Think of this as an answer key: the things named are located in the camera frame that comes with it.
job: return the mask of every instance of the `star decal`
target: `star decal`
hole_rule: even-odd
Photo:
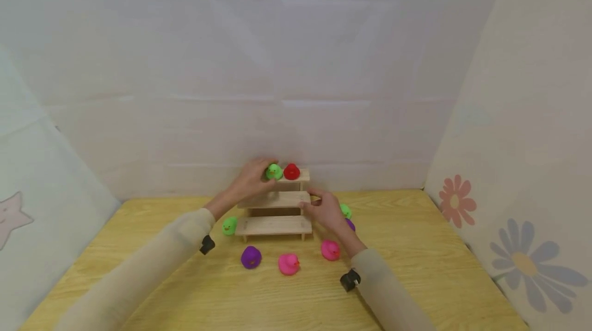
[[[4,248],[13,229],[33,222],[33,218],[21,211],[22,201],[20,192],[0,201],[0,250]]]

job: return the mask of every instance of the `green rubber duck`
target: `green rubber duck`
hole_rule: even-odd
[[[269,167],[267,167],[267,170],[265,171],[265,176],[267,177],[267,179],[275,178],[277,180],[280,180],[284,176],[284,172],[282,171],[282,168],[279,165],[272,164],[269,165]]]
[[[226,218],[222,223],[222,233],[226,236],[232,236],[236,230],[238,219],[236,217]]]
[[[352,211],[349,208],[349,206],[347,206],[346,204],[339,204],[339,207],[341,208],[341,212],[343,213],[343,216],[346,217],[347,219],[351,219]]]

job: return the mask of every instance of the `purple rubber duck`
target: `purple rubber duck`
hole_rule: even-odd
[[[261,252],[254,246],[247,246],[240,256],[240,262],[246,269],[257,268],[261,263]]]
[[[354,230],[354,232],[356,231],[356,226],[354,226],[354,222],[350,221],[349,219],[345,219],[349,225],[349,228],[351,228],[352,230]]]

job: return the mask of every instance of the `wooden table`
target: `wooden table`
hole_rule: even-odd
[[[393,272],[438,330],[527,330],[434,204],[423,191],[343,192],[340,201],[369,247],[382,253]],[[21,328],[51,330],[59,316],[90,286],[167,223],[197,209],[205,197],[133,199],[105,225],[81,257]],[[228,215],[241,214],[237,209]],[[211,237],[216,248],[195,254],[145,301],[125,331],[195,330],[380,330],[356,291],[346,293],[339,277],[348,260],[328,262],[320,239],[299,236],[224,236],[221,223]],[[240,254],[255,245],[263,254],[257,269],[242,267]],[[295,276],[277,269],[281,253],[301,262]]]

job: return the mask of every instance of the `beige sleeve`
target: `beige sleeve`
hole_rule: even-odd
[[[363,250],[351,265],[361,278],[360,294],[385,331],[436,330],[376,250]]]
[[[55,331],[117,331],[137,307],[199,248],[214,226],[207,209],[179,217],[81,297]]]

